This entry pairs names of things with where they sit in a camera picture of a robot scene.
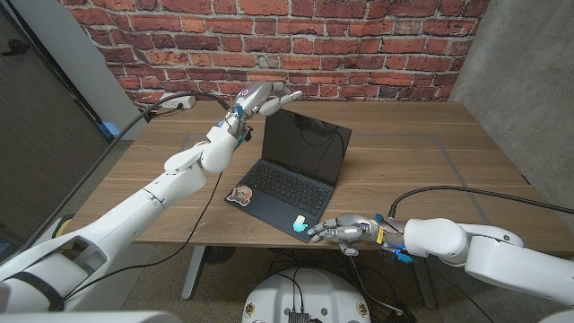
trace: black laptop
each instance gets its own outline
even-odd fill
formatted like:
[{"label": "black laptop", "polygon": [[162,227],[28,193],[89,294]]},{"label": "black laptop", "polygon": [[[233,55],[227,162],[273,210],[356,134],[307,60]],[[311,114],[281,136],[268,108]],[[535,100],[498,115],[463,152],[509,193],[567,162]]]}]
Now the black laptop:
[{"label": "black laptop", "polygon": [[307,242],[335,191],[351,129],[280,109],[265,120],[261,159],[225,201]]}]

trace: wooden desk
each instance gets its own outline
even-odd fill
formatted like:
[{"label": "wooden desk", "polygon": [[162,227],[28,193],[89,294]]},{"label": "wooden desk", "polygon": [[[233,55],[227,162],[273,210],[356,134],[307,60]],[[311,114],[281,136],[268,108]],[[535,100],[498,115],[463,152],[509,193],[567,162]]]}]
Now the wooden desk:
[{"label": "wooden desk", "polygon": [[[542,200],[520,172],[456,103],[293,102],[287,109],[352,129],[352,139],[322,219],[341,213],[388,211],[404,192],[430,185],[457,185]],[[163,163],[182,147],[205,139],[223,116],[217,103],[153,120],[67,227],[93,222],[163,172]],[[213,201],[192,237],[198,245],[338,248],[303,243],[227,205],[223,199],[261,155],[265,120],[250,120],[254,138],[233,155]],[[217,175],[204,189],[178,202],[139,238],[142,242],[183,242],[212,193]],[[574,236],[553,212],[516,202],[462,192],[432,191],[408,197],[396,218],[446,217],[458,223],[489,223],[513,231],[530,249],[572,253]],[[376,249],[377,245],[360,245]]]}]

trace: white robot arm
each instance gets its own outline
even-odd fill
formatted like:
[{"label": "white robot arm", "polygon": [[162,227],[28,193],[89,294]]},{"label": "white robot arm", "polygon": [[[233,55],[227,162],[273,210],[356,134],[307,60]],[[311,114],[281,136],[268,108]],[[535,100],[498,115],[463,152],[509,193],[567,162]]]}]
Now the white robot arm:
[{"label": "white robot arm", "polygon": [[[277,98],[264,102],[270,95]],[[301,95],[282,83],[250,84],[239,93],[235,107],[208,132],[208,141],[169,158],[157,179],[94,223],[4,262],[0,287],[9,289],[5,312],[73,310],[91,287],[67,300],[66,295],[104,276],[118,252],[165,209],[201,189],[207,182],[204,171],[219,173],[227,168],[235,149],[250,138],[248,119],[254,114],[270,116]]]},{"label": "white robot arm", "polygon": [[454,223],[448,219],[408,222],[342,214],[308,231],[312,240],[338,239],[343,253],[357,256],[355,240],[377,242],[399,259],[435,255],[488,284],[574,306],[574,262],[524,248],[514,233],[490,225]]}]

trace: wall outlet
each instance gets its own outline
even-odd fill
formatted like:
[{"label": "wall outlet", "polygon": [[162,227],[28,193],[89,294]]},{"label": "wall outlet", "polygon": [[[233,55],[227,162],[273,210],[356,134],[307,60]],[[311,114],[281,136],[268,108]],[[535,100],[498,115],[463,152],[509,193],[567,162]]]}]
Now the wall outlet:
[{"label": "wall outlet", "polygon": [[[169,97],[176,93],[165,93],[161,96],[161,98]],[[183,109],[191,109],[196,103],[196,97],[194,96],[186,96],[186,97],[179,97],[175,99],[171,99],[169,101],[165,101],[161,104],[161,107],[164,109],[175,109],[178,107],[179,103],[183,104]]]}]

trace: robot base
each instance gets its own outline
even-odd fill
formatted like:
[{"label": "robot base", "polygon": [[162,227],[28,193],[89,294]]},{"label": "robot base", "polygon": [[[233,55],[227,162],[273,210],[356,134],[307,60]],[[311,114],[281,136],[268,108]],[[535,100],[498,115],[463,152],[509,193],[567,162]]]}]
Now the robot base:
[{"label": "robot base", "polygon": [[[294,273],[295,268],[281,272],[290,278],[293,278]],[[370,323],[367,302],[361,293],[343,278],[321,269],[299,268],[295,281],[303,294],[304,311],[309,314],[304,320],[297,322],[319,319],[323,323]],[[299,289],[295,286],[295,310],[298,313],[300,305]],[[280,275],[273,275],[248,296],[241,322],[289,323],[292,308],[293,282]]]}]

